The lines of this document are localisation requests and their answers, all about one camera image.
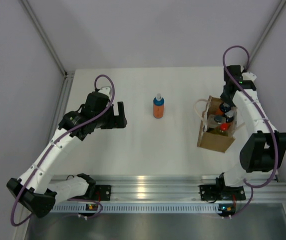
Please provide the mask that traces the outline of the dark blue pump bottle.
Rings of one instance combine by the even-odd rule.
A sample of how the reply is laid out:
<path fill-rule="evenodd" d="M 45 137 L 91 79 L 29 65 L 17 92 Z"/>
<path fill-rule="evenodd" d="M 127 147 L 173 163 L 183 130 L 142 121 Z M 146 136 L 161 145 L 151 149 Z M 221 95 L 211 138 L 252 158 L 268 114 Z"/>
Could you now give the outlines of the dark blue pump bottle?
<path fill-rule="evenodd" d="M 234 120 L 235 112 L 233 110 L 230 110 L 230 111 L 226 112 L 224 114 L 224 116 L 225 116 L 225 119 L 226 119 L 226 123 L 230 124 Z"/>
<path fill-rule="evenodd" d="M 232 107 L 231 107 L 229 104 L 227 104 L 226 102 L 224 102 L 224 103 L 221 103 L 221 104 L 219 105 L 218 110 L 220 111 L 220 114 L 221 114 L 221 115 L 224 115 L 225 113 L 227 113 L 228 111 L 230 111 L 231 108 L 232 108 Z"/>

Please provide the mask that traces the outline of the light blue top pump bottle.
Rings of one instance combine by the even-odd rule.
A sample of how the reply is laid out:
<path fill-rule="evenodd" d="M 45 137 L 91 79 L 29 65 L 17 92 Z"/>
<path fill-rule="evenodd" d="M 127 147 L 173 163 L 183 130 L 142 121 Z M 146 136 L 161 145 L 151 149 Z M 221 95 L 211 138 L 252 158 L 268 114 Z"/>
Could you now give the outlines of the light blue top pump bottle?
<path fill-rule="evenodd" d="M 158 93 L 153 99 L 153 116 L 160 119 L 164 114 L 164 98 Z"/>

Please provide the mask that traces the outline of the yellow dish soap red cap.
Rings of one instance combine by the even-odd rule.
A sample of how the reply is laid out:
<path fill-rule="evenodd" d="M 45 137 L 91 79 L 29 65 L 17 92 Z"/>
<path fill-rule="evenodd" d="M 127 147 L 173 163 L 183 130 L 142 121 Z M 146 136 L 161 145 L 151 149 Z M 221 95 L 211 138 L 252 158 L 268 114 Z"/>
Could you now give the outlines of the yellow dish soap red cap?
<path fill-rule="evenodd" d="M 210 130 L 209 133 L 228 137 L 229 136 L 228 129 L 229 129 L 229 125 L 227 123 L 223 123 L 217 126 L 216 128 Z"/>

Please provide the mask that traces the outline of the clear bottle dark cap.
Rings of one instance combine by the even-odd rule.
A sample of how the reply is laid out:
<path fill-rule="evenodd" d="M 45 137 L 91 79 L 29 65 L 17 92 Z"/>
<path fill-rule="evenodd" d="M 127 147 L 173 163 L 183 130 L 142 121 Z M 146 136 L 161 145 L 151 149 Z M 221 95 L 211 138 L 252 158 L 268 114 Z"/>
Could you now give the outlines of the clear bottle dark cap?
<path fill-rule="evenodd" d="M 207 131 L 216 128 L 217 126 L 226 122 L 224 116 L 211 114 L 207 118 Z"/>

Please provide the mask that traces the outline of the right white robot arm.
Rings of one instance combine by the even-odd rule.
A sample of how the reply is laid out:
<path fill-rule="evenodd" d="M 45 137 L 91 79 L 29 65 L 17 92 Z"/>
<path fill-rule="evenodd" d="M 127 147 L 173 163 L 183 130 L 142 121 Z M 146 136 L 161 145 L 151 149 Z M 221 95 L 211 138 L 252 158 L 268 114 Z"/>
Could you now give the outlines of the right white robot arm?
<path fill-rule="evenodd" d="M 254 84 L 256 76 L 240 65 L 224 68 L 223 102 L 236 108 L 246 126 L 248 139 L 239 153 L 239 162 L 222 173 L 224 181 L 215 186 L 222 199 L 235 187 L 263 188 L 276 176 L 286 152 L 286 133 L 279 132 L 267 117 Z"/>

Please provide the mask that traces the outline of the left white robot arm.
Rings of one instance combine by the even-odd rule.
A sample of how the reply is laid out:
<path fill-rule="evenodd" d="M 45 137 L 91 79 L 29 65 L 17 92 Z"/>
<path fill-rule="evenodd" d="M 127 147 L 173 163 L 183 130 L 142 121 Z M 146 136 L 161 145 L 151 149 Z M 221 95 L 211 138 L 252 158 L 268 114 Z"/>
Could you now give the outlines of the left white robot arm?
<path fill-rule="evenodd" d="M 19 178 L 11 178 L 6 187 L 17 202 L 38 218 L 46 216 L 55 205 L 69 199 L 96 198 L 96 181 L 79 173 L 71 179 L 51 183 L 55 171 L 70 151 L 94 132 L 95 129 L 123 129 L 127 120 L 123 102 L 118 102 L 114 114 L 114 90 L 110 86 L 95 89 L 76 111 L 63 116 L 53 138 L 37 160 Z"/>

